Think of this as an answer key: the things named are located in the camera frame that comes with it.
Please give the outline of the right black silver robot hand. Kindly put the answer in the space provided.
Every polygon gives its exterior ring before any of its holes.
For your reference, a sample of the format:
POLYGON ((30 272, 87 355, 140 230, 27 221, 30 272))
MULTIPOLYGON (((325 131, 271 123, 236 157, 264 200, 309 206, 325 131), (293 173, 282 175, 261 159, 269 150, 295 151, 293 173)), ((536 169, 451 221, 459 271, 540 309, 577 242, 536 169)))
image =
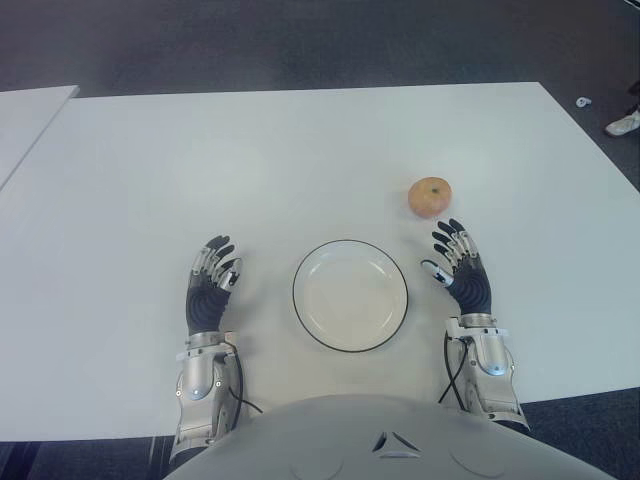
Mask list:
POLYGON ((462 315, 490 315, 490 281, 469 232, 451 218, 447 222, 438 221, 432 237, 435 239, 433 249, 446 260, 449 268, 429 259, 422 260, 421 266, 449 292, 462 315))

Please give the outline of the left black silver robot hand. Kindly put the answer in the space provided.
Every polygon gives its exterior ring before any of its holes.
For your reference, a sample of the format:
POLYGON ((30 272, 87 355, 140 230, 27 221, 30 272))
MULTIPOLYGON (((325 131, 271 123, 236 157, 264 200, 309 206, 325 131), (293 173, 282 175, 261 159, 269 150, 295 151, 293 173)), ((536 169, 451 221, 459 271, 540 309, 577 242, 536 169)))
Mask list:
POLYGON ((235 246, 218 235, 197 253, 189 273, 185 317, 189 335, 218 331, 242 268, 239 257, 228 259, 235 246))

